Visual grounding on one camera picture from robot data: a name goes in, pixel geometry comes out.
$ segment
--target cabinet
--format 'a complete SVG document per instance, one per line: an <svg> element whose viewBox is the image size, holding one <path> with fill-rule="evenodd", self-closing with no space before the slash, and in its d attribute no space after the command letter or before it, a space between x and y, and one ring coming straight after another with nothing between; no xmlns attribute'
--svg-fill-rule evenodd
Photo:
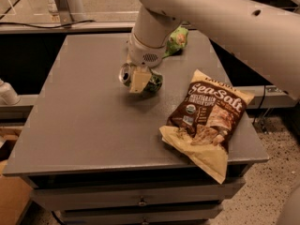
<svg viewBox="0 0 300 225"><path fill-rule="evenodd" d="M180 56L157 68L164 84L137 96L119 82L129 34L67 36L5 169L67 224L208 224L268 155L245 114L219 185L161 140L158 128L197 68L229 83L207 37L190 31Z"/></svg>

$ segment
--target floor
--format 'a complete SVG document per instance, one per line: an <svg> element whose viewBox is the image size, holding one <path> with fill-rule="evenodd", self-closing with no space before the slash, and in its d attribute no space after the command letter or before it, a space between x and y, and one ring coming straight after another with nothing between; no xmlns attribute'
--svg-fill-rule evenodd
<svg viewBox="0 0 300 225"><path fill-rule="evenodd" d="M117 21L124 19L125 14L131 16L127 19L134 19L139 5L137 0L124 0L127 2L127 6L124 6L127 9L124 10L117 6L120 3L116 1L120 0L97 0L96 4L89 0L85 1L87 10L90 11L89 16L94 16L93 18L97 18L98 21ZM105 10L111 10L113 13L107 14ZM53 16L48 13L47 0L21 0L2 21L55 22ZM267 163L255 164L247 172L247 183L231 200L224 201L224 210L211 220L212 225L276 224L282 205L294 184L300 180L300 142L290 128L284 110L271 113L266 119L266 128L269 131L267 134L263 133L260 127L256 127L256 130L270 160ZM22 225L55 224L58 223L51 213L35 203L31 204L22 221Z"/></svg>

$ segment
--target gray table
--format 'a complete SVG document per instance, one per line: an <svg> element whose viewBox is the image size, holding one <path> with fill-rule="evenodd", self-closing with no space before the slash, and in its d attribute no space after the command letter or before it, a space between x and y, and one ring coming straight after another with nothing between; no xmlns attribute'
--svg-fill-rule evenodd
<svg viewBox="0 0 300 225"><path fill-rule="evenodd" d="M124 191L125 176L131 180L139 176L140 182L134 178L130 184L135 184L135 188L141 191L141 183L144 188L151 187L150 180L155 171L161 179L154 181L164 184L168 181L162 177L168 177L168 174L176 174L174 183L180 184L188 180L187 174L201 173L187 157L161 141L158 128L165 125L168 116L185 97L196 68L216 80L230 83L208 38L198 31L190 31L184 52L180 56L166 58L157 68L164 75L164 84L153 97L132 95L118 80L119 69L128 54L127 41L126 33L67 36L53 64L4 171L6 176L20 176L30 183L36 189L34 200L47 209L79 209L57 206L61 201L52 201L56 206L47 206L51 203L42 194L48 194L48 199L53 198L52 188L55 188L54 193L59 200L59 194L64 192L70 195L71 191L79 193L89 189L87 185L99 186L103 181L96 179L99 174L112 174L109 179L104 179L111 181L105 186L120 192ZM238 177L252 164L266 160L268 155L245 114L230 142L231 173L225 184L230 188L231 177L240 179ZM112 179L114 174L122 182L115 182L117 179ZM86 184L81 183L80 175L82 180L86 179ZM204 182L204 175L200 177L203 185L209 184L216 189L224 187L214 181ZM94 207L81 205L80 208ZM211 211L216 211L216 207L211 207ZM98 220L87 219L86 210L82 212L85 213L85 222L99 224ZM67 217L72 215L65 215L65 220L68 220Z"/></svg>

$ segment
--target drawer handle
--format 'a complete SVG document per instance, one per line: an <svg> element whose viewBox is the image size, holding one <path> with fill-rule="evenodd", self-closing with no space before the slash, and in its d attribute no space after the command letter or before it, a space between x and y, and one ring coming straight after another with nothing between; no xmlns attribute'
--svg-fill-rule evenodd
<svg viewBox="0 0 300 225"><path fill-rule="evenodd" d="M143 197L141 197L141 200L138 202L139 206L146 206L147 202L143 199Z"/></svg>
<svg viewBox="0 0 300 225"><path fill-rule="evenodd" d="M143 222L141 223L141 225L149 225L150 223L146 221L146 218L143 219Z"/></svg>

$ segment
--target green object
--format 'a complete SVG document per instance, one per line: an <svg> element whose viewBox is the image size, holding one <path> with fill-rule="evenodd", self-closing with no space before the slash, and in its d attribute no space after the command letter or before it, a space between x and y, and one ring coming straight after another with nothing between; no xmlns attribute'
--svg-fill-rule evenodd
<svg viewBox="0 0 300 225"><path fill-rule="evenodd" d="M150 71L152 73L152 76L150 78L149 83L145 86L143 91L149 92L149 93L156 93L162 85L163 77L161 74L155 72L152 69L150 69Z"/></svg>
<svg viewBox="0 0 300 225"><path fill-rule="evenodd" d="M173 55L178 51L185 48L188 44L188 30L184 27L179 26L173 31L167 42L167 50L163 58Z"/></svg>

